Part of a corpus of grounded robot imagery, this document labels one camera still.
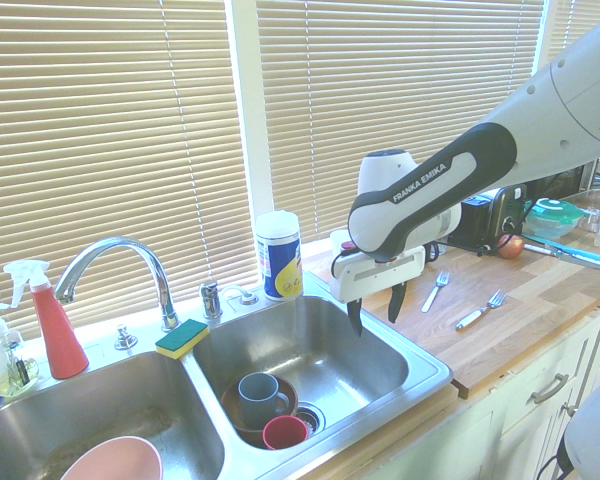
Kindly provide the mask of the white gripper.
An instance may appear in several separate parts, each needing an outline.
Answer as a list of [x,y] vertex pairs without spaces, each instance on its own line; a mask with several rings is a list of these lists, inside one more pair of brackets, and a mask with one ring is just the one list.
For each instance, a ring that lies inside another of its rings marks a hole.
[[339,302],[348,302],[347,315],[354,333],[360,337],[363,331],[362,298],[390,287],[387,319],[395,323],[406,295],[406,281],[424,270],[424,247],[406,250],[389,262],[377,262],[353,244],[341,244],[333,253],[330,292]]

